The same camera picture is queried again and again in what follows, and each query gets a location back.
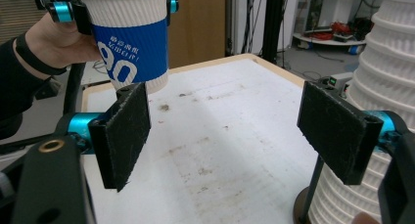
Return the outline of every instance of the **metal pole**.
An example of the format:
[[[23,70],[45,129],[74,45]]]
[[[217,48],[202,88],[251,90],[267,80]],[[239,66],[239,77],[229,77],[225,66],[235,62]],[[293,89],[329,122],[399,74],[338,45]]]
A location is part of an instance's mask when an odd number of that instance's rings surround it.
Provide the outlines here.
[[[302,209],[301,215],[299,217],[300,223],[306,223],[307,221],[307,214],[310,210],[311,201],[314,197],[315,189],[317,188],[318,179],[320,178],[321,170],[323,169],[324,160],[319,155],[317,158],[317,162],[315,163],[314,172],[312,173],[311,182],[308,187],[307,197],[305,198],[304,208]]]

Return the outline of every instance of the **black sleeve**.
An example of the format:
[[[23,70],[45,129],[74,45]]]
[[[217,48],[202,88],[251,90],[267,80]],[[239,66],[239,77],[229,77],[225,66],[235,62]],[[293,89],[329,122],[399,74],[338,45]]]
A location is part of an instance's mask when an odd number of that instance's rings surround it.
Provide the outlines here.
[[[0,46],[0,139],[13,136],[22,124],[22,112],[47,81],[30,74],[18,61],[13,41]]]

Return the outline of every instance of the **blue cup label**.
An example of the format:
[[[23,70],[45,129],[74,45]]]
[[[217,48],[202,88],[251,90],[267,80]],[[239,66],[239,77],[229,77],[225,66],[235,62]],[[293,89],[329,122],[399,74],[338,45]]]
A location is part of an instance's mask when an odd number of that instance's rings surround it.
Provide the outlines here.
[[[93,29],[110,79],[130,84],[167,71],[166,20],[133,27],[93,25]]]

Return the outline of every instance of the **wristband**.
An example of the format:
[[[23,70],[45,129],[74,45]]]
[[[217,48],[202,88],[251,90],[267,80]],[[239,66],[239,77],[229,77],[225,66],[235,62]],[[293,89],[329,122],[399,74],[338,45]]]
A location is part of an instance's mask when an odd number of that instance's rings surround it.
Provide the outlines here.
[[[41,62],[37,57],[31,53],[25,41],[25,33],[16,38],[16,51],[22,59],[34,69],[48,75],[60,75],[67,71],[66,68],[54,68]]]

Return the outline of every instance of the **red object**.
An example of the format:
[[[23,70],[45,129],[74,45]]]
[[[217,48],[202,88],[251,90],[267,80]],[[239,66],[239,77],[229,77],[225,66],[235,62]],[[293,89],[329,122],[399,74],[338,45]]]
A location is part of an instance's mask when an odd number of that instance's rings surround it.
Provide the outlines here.
[[[343,34],[351,34],[350,27],[347,24],[341,22],[333,22],[330,27],[332,28],[333,32],[343,33]]]
[[[313,33],[308,34],[308,37],[319,39],[319,40],[331,40],[333,39],[333,33],[332,32],[313,32]]]

